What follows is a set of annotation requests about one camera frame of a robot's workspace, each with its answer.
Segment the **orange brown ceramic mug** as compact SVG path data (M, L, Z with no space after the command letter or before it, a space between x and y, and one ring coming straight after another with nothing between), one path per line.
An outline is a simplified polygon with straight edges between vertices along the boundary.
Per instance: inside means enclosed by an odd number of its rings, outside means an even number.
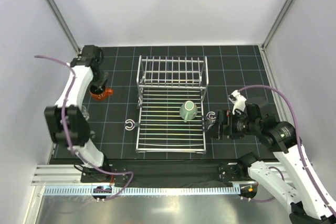
M102 101L113 95L114 91L106 86L97 87L92 85L89 89L90 96L96 101Z

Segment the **mint green ceramic mug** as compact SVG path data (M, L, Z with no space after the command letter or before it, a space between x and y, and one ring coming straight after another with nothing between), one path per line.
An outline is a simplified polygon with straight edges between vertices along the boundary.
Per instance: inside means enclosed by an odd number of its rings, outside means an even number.
M191 100L185 101L180 107L179 114L184 123L195 119L197 115L196 104Z

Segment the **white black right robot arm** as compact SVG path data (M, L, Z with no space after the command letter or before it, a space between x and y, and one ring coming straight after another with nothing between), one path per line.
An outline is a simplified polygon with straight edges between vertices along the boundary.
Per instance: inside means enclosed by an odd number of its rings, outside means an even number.
M241 156L236 173L242 180L261 184L282 204L291 223L335 223L335 200L317 178L295 127L278 121L267 100L230 95L231 110L207 114L206 130L212 139L238 140L253 136L274 154L286 171L291 184L275 174L254 153Z

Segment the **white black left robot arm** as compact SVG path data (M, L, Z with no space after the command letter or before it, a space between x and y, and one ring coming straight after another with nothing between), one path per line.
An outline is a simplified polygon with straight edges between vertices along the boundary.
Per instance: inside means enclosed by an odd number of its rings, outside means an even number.
M88 120L82 111L87 90L99 99L111 93L106 87L108 73L100 69L104 59L103 51L98 46L85 45L79 56L69 63L52 57L47 59L70 71L59 99L44 110L51 140L76 155L85 167L93 169L95 179L106 182L111 176L111 169L104 153L94 145Z

